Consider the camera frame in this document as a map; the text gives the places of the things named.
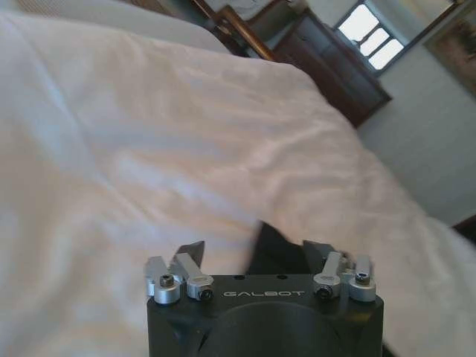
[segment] painting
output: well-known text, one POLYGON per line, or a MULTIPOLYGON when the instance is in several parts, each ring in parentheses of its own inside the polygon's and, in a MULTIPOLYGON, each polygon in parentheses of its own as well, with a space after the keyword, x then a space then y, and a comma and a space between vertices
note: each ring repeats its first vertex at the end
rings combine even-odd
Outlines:
POLYGON ((470 1, 425 45, 476 97, 476 1, 470 1))

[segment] bright window light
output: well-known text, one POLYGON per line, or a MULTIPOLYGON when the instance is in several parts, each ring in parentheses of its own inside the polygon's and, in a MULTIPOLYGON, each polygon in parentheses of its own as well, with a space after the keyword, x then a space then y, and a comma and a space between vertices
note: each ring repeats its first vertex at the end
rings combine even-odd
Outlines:
POLYGON ((374 54, 369 62, 376 69, 382 69, 394 58, 401 50, 403 45, 396 39, 392 39, 386 44, 382 49, 380 49, 376 54, 374 54))
POLYGON ((375 51, 390 35, 383 28, 379 28, 360 46, 360 52, 368 56, 375 51))
POLYGON ((377 24, 379 20, 370 12, 367 6, 359 5, 339 26, 339 30, 350 40, 361 41, 377 24))

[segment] bed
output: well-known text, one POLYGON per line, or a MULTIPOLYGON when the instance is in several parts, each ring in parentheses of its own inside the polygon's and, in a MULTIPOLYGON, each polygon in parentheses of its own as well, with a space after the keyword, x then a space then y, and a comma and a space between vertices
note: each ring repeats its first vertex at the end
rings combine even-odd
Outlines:
POLYGON ((474 247, 303 72, 98 13, 0 13, 0 356, 147 356, 147 258, 239 274, 260 220, 369 254, 397 356, 474 355, 474 247))

